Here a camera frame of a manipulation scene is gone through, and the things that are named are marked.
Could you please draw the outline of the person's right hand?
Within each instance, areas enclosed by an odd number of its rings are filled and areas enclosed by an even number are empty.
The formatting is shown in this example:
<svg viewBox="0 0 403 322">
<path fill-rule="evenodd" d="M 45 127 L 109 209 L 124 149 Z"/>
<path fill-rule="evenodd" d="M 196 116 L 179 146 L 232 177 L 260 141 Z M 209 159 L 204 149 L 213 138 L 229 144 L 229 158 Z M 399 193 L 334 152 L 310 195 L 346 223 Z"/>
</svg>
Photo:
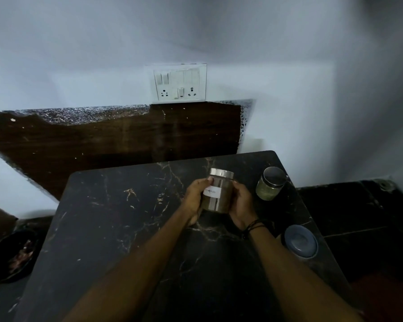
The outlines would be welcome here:
<svg viewBox="0 0 403 322">
<path fill-rule="evenodd" d="M 253 207 L 252 195 L 243 185 L 243 195 L 234 197 L 231 202 L 229 215 L 235 226 L 243 231 L 251 222 L 258 219 Z"/>
</svg>

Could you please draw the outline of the person's left hand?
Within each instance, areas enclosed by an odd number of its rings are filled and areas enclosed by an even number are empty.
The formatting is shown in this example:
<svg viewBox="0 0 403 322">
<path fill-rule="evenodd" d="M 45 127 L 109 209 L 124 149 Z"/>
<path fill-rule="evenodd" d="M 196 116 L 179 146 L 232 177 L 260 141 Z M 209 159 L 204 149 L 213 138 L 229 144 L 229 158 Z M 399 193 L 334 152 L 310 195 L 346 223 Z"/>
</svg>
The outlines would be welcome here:
<svg viewBox="0 0 403 322">
<path fill-rule="evenodd" d="M 186 217 L 187 226 L 191 226 L 197 222 L 201 214 L 201 202 L 203 192 L 197 190 L 197 179 L 194 180 L 187 188 L 180 208 Z"/>
</svg>

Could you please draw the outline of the steel jar with white label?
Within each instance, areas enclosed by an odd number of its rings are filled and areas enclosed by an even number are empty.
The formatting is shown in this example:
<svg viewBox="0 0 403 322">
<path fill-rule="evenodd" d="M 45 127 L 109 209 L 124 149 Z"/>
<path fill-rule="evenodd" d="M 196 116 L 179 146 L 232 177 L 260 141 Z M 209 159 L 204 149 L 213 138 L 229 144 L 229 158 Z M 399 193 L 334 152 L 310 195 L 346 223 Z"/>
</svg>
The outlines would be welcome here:
<svg viewBox="0 0 403 322">
<path fill-rule="evenodd" d="M 213 182 L 203 191 L 201 208 L 218 214 L 228 214 L 234 189 L 234 173 L 210 168 L 209 176 L 213 178 Z"/>
</svg>

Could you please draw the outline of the person's right forearm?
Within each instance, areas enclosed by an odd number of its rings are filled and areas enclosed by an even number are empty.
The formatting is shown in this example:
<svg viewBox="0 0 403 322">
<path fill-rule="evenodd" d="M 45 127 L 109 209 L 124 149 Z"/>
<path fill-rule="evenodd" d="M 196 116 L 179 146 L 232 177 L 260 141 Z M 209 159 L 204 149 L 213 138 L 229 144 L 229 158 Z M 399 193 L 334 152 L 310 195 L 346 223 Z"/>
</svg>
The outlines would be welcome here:
<svg viewBox="0 0 403 322">
<path fill-rule="evenodd" d="M 252 230 L 249 238 L 287 321 L 364 322 L 356 310 L 286 250 L 266 227 Z"/>
</svg>

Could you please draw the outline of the person's left forearm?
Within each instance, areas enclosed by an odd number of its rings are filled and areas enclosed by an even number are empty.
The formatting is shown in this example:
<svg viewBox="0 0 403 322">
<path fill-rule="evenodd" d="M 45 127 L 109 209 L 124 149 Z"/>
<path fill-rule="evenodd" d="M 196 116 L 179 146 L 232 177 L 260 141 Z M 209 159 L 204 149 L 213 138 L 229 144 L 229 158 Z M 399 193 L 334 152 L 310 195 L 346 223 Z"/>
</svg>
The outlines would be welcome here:
<svg viewBox="0 0 403 322">
<path fill-rule="evenodd" d="M 149 301 L 182 231 L 197 215 L 185 206 L 93 285 L 63 322 L 129 322 Z"/>
</svg>

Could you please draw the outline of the glass jar with green spice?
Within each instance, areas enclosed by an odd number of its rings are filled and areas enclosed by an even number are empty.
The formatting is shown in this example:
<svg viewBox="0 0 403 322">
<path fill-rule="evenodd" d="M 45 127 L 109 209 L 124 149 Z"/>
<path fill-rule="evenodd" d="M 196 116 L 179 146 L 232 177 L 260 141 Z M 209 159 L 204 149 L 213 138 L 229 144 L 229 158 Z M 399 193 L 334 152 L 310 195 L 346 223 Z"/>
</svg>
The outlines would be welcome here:
<svg viewBox="0 0 403 322">
<path fill-rule="evenodd" d="M 287 175 L 282 169 L 267 167 L 258 181 L 256 194 L 261 200 L 271 201 L 280 193 L 286 182 Z"/>
</svg>

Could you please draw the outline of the black wrist thread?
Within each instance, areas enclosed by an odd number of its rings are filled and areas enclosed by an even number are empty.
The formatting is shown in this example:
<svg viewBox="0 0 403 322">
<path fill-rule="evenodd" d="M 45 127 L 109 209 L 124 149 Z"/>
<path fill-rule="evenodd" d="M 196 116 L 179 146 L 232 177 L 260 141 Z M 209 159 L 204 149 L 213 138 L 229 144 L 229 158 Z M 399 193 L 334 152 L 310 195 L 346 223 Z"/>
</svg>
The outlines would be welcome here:
<svg viewBox="0 0 403 322">
<path fill-rule="evenodd" d="M 242 232 L 241 232 L 241 237 L 242 239 L 248 239 L 249 234 L 252 230 L 258 228 L 258 227 L 266 227 L 266 223 L 269 223 L 269 220 L 265 219 L 256 219 L 253 222 L 251 222 Z"/>
</svg>

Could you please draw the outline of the blue lidded container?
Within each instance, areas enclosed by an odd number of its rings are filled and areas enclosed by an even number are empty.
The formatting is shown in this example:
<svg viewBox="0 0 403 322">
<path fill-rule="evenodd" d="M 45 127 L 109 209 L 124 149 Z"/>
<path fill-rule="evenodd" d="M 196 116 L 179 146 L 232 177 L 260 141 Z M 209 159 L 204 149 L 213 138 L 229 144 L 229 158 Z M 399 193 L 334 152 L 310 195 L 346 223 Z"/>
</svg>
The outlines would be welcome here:
<svg viewBox="0 0 403 322">
<path fill-rule="evenodd" d="M 319 245 L 314 234 L 302 225 L 291 225 L 280 235 L 282 245 L 299 260 L 314 258 Z"/>
</svg>

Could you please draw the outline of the dark wooden board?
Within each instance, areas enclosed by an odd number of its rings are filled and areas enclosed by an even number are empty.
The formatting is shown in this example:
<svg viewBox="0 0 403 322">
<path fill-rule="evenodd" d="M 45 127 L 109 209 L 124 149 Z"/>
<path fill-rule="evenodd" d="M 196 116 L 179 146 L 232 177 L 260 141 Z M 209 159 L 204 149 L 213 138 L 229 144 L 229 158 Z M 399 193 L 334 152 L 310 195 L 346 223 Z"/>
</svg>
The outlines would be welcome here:
<svg viewBox="0 0 403 322">
<path fill-rule="evenodd" d="M 77 171 L 236 154 L 254 104 L 0 111 L 0 157 L 59 200 Z"/>
</svg>

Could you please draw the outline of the black bowl with food scraps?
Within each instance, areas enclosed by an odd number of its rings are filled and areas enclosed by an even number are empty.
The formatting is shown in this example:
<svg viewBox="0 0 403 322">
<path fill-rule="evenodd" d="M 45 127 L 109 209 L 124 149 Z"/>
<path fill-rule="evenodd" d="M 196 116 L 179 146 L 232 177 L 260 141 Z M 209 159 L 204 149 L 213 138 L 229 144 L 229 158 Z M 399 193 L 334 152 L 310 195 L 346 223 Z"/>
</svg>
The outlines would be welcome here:
<svg viewBox="0 0 403 322">
<path fill-rule="evenodd" d="M 12 283 L 29 274 L 39 249 L 37 232 L 15 231 L 0 240 L 0 283 Z"/>
</svg>

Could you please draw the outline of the white switch and socket panel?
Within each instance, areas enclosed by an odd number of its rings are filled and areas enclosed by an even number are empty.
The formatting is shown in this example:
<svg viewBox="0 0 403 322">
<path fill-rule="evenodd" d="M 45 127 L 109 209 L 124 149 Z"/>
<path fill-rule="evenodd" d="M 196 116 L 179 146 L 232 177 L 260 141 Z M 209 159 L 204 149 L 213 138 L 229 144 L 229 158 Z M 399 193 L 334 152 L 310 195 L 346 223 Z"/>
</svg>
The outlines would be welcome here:
<svg viewBox="0 0 403 322">
<path fill-rule="evenodd" d="M 207 64 L 146 65 L 151 103 L 204 102 L 207 68 Z"/>
</svg>

